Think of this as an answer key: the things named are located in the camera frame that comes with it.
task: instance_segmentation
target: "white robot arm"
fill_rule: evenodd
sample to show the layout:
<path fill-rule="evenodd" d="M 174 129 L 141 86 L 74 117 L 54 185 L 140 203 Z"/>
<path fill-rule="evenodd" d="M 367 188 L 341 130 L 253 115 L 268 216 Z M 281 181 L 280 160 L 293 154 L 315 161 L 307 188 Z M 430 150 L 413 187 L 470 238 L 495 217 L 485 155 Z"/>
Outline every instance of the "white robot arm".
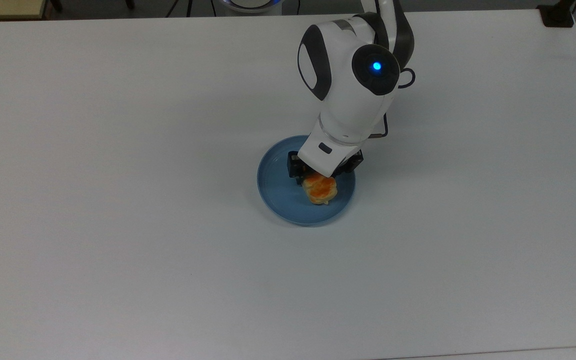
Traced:
<path fill-rule="evenodd" d="M 322 107 L 297 157 L 327 177 L 361 150 L 414 49 L 399 0 L 375 4 L 377 13 L 311 25 L 299 45 L 299 73 Z"/>

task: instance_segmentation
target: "black button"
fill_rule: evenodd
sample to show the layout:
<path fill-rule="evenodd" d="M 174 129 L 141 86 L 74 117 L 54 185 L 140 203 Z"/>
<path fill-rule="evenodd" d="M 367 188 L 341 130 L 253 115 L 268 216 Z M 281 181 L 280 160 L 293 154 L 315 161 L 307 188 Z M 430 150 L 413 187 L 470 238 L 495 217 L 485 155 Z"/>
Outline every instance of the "black button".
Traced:
<path fill-rule="evenodd" d="M 332 153 L 332 149 L 329 148 L 328 146 L 326 146 L 326 144 L 323 143 L 323 142 L 320 142 L 320 143 L 319 143 L 319 148 L 320 148 L 324 153 L 327 153 L 327 154 Z"/>

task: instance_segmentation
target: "gray floor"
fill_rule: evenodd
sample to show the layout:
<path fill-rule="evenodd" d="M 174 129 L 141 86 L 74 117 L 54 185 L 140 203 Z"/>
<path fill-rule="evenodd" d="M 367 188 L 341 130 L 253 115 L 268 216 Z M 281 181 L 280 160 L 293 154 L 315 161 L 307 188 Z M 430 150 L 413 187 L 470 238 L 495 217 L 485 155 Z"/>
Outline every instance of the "gray floor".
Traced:
<path fill-rule="evenodd" d="M 451 10 L 501 10 L 535 9 L 539 4 L 554 4 L 556 0 L 400 0 L 407 12 L 451 11 Z M 135 0 L 136 7 L 130 10 L 124 0 L 61 0 L 63 10 L 57 13 L 48 6 L 51 20 L 73 19 L 121 19 L 163 18 L 174 0 Z M 218 0 L 214 0 L 217 16 L 223 14 Z M 294 15 L 298 0 L 285 0 L 283 13 Z M 186 16 L 188 0 L 179 0 L 171 18 Z M 299 13 L 306 14 L 350 14 L 362 11 L 361 0 L 302 0 Z M 193 0 L 192 17 L 213 16 L 210 0 Z"/>

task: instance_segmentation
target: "black object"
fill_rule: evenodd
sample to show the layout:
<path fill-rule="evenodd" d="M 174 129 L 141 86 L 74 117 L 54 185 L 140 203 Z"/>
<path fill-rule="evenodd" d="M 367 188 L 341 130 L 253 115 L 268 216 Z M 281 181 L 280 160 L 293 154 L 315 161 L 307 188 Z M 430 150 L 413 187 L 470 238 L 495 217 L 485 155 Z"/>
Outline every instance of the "black object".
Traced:
<path fill-rule="evenodd" d="M 308 166 L 304 160 L 300 159 L 297 155 L 298 153 L 298 151 L 288 152 L 288 176 L 291 178 L 297 178 L 297 185 L 301 185 L 304 181 L 304 177 L 315 173 L 315 170 Z M 331 178 L 334 178 L 341 173 L 352 173 L 352 171 L 354 171 L 363 161 L 364 154 L 359 150 L 351 157 L 348 157 L 347 161 L 342 162 L 342 164 L 339 165 L 330 176 Z"/>
<path fill-rule="evenodd" d="M 401 72 L 402 73 L 410 73 L 410 75 L 412 75 L 412 79 L 410 79 L 410 82 L 407 84 L 397 86 L 397 89 L 406 89 L 407 87 L 409 87 L 410 85 L 413 85 L 415 83 L 415 80 L 417 79 L 417 75 L 415 75 L 415 72 L 413 71 L 413 69 L 407 67 L 407 68 L 401 69 Z"/>
<path fill-rule="evenodd" d="M 329 147 L 328 147 L 325 143 L 323 143 L 323 142 L 320 142 L 320 143 L 319 143 L 318 148 L 320 148 L 324 153 L 327 153 L 327 154 L 332 153 L 332 149 L 329 148 Z"/>
<path fill-rule="evenodd" d="M 572 28 L 575 21 L 572 19 L 570 7 L 576 0 L 560 0 L 554 5 L 539 5 L 537 9 L 541 14 L 541 21 L 547 28 Z"/>
<path fill-rule="evenodd" d="M 170 10 L 168 10 L 165 18 L 170 18 L 170 14 L 172 14 L 172 11 L 175 9 L 175 7 L 177 6 L 177 3 L 179 2 L 179 0 L 174 0 L 174 2 L 172 3 L 172 6 L 170 6 Z M 193 6 L 193 0 L 188 0 L 188 7 L 186 8 L 186 12 L 185 12 L 185 17 L 189 18 L 190 16 L 190 8 Z"/>
<path fill-rule="evenodd" d="M 372 28 L 374 32 L 373 44 L 377 44 L 388 49 L 388 31 L 381 16 L 373 12 L 360 13 L 353 16 L 353 18 L 363 19 Z"/>
<path fill-rule="evenodd" d="M 62 2 L 61 0 L 50 0 L 50 4 L 52 4 L 52 7 L 58 12 L 62 12 L 62 10 L 64 9 L 64 7 L 62 6 Z"/>
<path fill-rule="evenodd" d="M 383 133 L 382 134 L 370 134 L 368 139 L 381 139 L 385 138 L 388 135 L 388 118 L 386 114 L 383 114 Z"/>
<path fill-rule="evenodd" d="M 308 51 L 308 57 L 310 58 L 312 68 L 317 76 L 317 82 L 313 88 L 308 85 L 308 82 L 306 82 L 306 79 L 304 79 L 304 75 L 302 74 L 302 69 L 299 67 L 298 59 L 299 53 L 302 50 L 302 45 L 304 45 Z M 326 43 L 324 43 L 322 31 L 317 27 L 317 25 L 311 25 L 301 38 L 301 44 L 299 44 L 299 51 L 297 52 L 297 68 L 299 68 L 299 75 L 304 84 L 306 84 L 314 96 L 323 101 L 330 91 L 332 75 L 330 73 L 330 62 L 328 51 L 326 51 Z"/>
<path fill-rule="evenodd" d="M 375 64 L 379 65 L 378 72 L 372 68 Z M 361 86 L 377 96 L 390 94 L 400 79 L 395 56 L 388 48 L 374 43 L 357 48 L 352 55 L 352 72 Z"/>
<path fill-rule="evenodd" d="M 412 34 L 412 29 L 400 0 L 393 0 L 395 7 L 395 20 L 397 20 L 397 37 L 395 38 L 395 47 L 392 54 L 397 59 L 397 63 L 403 69 L 412 57 L 412 52 L 415 50 L 415 37 Z"/>

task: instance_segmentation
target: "black cable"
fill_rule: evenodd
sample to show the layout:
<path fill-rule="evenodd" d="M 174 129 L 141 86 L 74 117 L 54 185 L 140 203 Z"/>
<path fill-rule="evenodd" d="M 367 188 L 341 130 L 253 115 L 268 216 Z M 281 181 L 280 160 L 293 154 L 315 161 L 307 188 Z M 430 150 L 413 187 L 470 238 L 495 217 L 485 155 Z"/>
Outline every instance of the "black cable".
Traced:
<path fill-rule="evenodd" d="M 190 9 L 193 8 L 193 0 L 188 0 L 188 7 L 185 8 L 185 17 L 190 18 Z"/>
<path fill-rule="evenodd" d="M 179 0 L 174 0 L 174 3 L 172 4 L 172 7 L 170 7 L 170 10 L 168 10 L 168 13 L 166 14 L 166 18 L 170 17 L 170 14 L 172 14 L 172 10 L 174 10 L 174 8 L 177 6 L 177 2 Z"/>

